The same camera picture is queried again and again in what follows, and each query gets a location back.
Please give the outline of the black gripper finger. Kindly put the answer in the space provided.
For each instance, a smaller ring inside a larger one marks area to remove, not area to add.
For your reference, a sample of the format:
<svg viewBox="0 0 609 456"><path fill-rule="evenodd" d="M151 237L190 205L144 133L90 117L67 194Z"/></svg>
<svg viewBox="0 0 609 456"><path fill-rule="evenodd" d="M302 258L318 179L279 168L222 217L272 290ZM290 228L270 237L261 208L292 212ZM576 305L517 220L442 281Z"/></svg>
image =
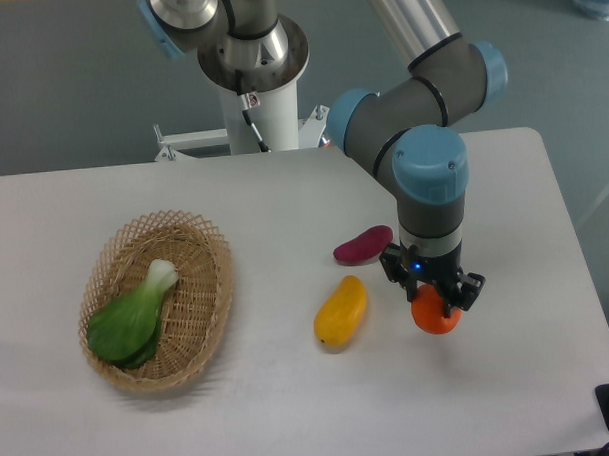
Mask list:
<svg viewBox="0 0 609 456"><path fill-rule="evenodd" d="M418 295L422 265L418 262L405 263L401 257L382 257L380 263L387 279L405 291L408 302L413 301Z"/></svg>
<svg viewBox="0 0 609 456"><path fill-rule="evenodd" d="M450 317L454 309L467 311L479 297L483 287L483 277L462 277L457 280L445 279L441 282L443 312Z"/></svg>

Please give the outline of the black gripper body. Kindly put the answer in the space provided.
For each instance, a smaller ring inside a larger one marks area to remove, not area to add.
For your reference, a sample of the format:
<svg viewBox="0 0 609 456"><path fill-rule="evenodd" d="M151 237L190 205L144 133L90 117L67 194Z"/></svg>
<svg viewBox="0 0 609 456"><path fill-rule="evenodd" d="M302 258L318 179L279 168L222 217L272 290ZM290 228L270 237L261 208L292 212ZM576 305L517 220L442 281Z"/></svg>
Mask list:
<svg viewBox="0 0 609 456"><path fill-rule="evenodd" d="M426 256L421 253L421 250L410 245L396 245L395 243L388 244L384 251L379 255L382 257L401 257L405 263L418 262L422 265L422 274L419 283L432 285L441 295L441 281L445 279L457 280L463 277L485 277L474 273L464 272L461 267L461 247L462 241L459 241L453 249L449 251L441 251L438 256Z"/></svg>

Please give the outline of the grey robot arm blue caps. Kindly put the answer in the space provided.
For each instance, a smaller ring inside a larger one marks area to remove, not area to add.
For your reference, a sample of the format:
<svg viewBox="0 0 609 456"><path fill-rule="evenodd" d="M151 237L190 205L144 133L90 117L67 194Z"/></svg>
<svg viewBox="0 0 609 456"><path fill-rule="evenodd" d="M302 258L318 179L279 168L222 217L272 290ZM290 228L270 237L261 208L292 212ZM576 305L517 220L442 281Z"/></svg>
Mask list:
<svg viewBox="0 0 609 456"><path fill-rule="evenodd" d="M461 267L469 180L452 125L507 86L502 54L469 43L442 0L368 0L409 73L386 93L352 89L329 108L326 135L397 201L399 240L380 261L413 304L430 286L443 319L470 309L485 284ZM170 57L196 53L217 87L232 153L301 147L297 80L305 33L277 0L137 0Z"/></svg>

